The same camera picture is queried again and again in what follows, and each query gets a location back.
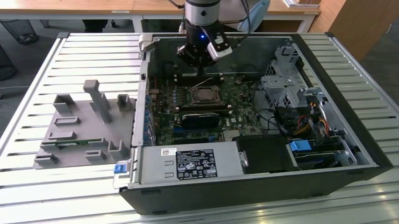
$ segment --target blue tab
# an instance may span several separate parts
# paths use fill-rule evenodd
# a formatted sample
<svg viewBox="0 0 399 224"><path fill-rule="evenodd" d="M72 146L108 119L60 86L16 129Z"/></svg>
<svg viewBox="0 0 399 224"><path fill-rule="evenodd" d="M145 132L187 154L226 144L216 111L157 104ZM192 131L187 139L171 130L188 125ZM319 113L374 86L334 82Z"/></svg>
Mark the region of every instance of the blue tab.
<svg viewBox="0 0 399 224"><path fill-rule="evenodd" d="M127 164L116 164L113 168L115 174L123 174L127 171Z"/></svg>
<svg viewBox="0 0 399 224"><path fill-rule="evenodd" d="M312 150L310 142L307 140L292 141L290 143L290 147L292 151L307 151Z"/></svg>

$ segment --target warning label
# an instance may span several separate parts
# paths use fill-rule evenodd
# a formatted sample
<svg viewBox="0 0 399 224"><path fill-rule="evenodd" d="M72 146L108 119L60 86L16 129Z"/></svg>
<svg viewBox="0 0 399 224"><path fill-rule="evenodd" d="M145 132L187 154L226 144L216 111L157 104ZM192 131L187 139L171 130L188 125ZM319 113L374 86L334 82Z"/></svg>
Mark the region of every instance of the warning label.
<svg viewBox="0 0 399 224"><path fill-rule="evenodd" d="M218 177L214 149L176 152L177 179Z"/></svg>

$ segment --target aluminum work surface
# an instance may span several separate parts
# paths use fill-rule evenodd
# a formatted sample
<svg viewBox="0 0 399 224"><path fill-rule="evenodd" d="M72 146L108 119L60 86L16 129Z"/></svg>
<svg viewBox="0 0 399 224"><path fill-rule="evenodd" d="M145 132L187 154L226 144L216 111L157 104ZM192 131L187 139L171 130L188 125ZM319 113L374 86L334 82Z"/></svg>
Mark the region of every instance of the aluminum work surface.
<svg viewBox="0 0 399 224"><path fill-rule="evenodd" d="M56 94L88 100L83 83L97 79L108 99L120 93L136 96L137 39L137 34L72 34L56 40L0 140L0 223L348 224L399 219L396 106L326 35L307 34L303 39L395 165L387 173L323 197L140 216L112 187L113 165L33 170Z"/></svg>

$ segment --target red wire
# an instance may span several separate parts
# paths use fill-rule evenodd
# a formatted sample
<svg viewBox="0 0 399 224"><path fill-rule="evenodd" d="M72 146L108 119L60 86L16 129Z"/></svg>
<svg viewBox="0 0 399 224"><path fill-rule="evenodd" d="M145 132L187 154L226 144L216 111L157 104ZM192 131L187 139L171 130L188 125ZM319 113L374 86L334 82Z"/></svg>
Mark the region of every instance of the red wire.
<svg viewBox="0 0 399 224"><path fill-rule="evenodd" d="M300 116L298 119L298 125L300 124L302 119L306 118L306 115Z"/></svg>

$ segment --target white sticker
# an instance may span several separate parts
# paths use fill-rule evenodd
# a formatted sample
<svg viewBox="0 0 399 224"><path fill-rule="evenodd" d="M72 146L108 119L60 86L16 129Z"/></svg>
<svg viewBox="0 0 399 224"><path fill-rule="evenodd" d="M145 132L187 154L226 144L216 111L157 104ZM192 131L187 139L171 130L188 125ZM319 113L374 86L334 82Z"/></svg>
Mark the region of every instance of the white sticker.
<svg viewBox="0 0 399 224"><path fill-rule="evenodd" d="M176 148L163 148L161 155L176 155Z"/></svg>
<svg viewBox="0 0 399 224"><path fill-rule="evenodd" d="M131 11L112 11L112 13L131 13Z"/></svg>
<svg viewBox="0 0 399 224"><path fill-rule="evenodd" d="M77 146L77 143L63 143L63 144L57 144L57 146Z"/></svg>

